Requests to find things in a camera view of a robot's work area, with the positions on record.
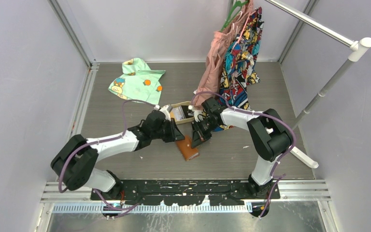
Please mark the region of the brown leather card holder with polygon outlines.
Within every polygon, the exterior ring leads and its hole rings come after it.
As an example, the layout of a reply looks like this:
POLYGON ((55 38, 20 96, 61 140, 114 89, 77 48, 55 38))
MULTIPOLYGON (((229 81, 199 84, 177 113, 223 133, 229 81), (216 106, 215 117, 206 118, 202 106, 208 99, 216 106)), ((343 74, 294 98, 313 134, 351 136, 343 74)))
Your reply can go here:
POLYGON ((191 147, 191 142, 192 140, 188 135, 185 135, 183 140, 175 142, 185 161, 190 161, 200 155, 197 148, 191 147))

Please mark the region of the white VIP card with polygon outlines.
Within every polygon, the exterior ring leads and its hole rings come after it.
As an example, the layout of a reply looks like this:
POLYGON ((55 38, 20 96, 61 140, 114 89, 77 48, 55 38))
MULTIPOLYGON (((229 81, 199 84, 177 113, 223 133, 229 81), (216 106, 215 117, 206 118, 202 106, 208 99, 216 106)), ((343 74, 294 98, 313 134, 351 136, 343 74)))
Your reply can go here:
POLYGON ((171 113, 172 113, 172 117, 176 121, 181 121, 181 120, 187 119, 187 116, 184 113, 182 106, 177 106, 177 107, 173 108, 172 111, 171 111, 171 113))

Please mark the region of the beige oval card tray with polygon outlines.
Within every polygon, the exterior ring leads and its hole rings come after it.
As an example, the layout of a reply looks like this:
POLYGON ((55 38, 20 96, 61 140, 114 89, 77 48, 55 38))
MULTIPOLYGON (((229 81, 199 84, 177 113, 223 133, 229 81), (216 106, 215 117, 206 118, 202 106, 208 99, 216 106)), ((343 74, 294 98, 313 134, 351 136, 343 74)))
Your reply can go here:
POLYGON ((170 117, 174 119, 176 125, 194 121, 194 111, 190 101, 171 104, 171 107, 170 117))

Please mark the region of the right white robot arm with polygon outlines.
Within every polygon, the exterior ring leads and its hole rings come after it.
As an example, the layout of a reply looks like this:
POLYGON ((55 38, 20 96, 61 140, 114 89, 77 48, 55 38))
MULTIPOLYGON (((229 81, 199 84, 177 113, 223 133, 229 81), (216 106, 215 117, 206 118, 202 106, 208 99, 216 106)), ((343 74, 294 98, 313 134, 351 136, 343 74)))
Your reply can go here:
POLYGON ((205 115, 192 122, 191 147, 196 148, 212 137, 220 126, 233 126, 250 133, 258 159, 246 187, 254 198, 262 198, 274 180, 273 174, 282 156, 294 143, 294 134, 274 109, 247 111, 220 105, 213 97, 202 103, 205 115))

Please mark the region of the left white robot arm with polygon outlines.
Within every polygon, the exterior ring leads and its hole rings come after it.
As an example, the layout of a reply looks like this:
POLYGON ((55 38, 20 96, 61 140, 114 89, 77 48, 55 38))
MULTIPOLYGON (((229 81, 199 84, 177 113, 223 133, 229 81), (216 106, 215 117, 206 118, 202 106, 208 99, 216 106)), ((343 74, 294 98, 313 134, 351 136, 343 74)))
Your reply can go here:
POLYGON ((122 192, 120 181, 110 171, 96 169, 96 163, 117 154, 143 149, 157 139, 171 143, 185 137, 174 119, 162 111, 153 110, 138 125, 119 134, 91 139, 80 134, 72 136, 53 158, 50 167, 67 190, 89 187, 114 200, 122 192))

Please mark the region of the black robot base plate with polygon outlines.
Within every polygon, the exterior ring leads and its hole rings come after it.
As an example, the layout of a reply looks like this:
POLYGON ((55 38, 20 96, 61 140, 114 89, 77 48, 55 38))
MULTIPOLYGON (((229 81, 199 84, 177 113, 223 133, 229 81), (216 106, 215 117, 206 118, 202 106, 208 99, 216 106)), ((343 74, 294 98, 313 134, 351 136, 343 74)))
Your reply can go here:
POLYGON ((201 205, 204 199, 211 206, 242 205, 245 200, 279 199, 277 187, 267 184, 256 189, 247 180, 122 180, 110 193, 91 193, 92 200, 122 200, 125 205, 136 203, 154 206, 201 205))

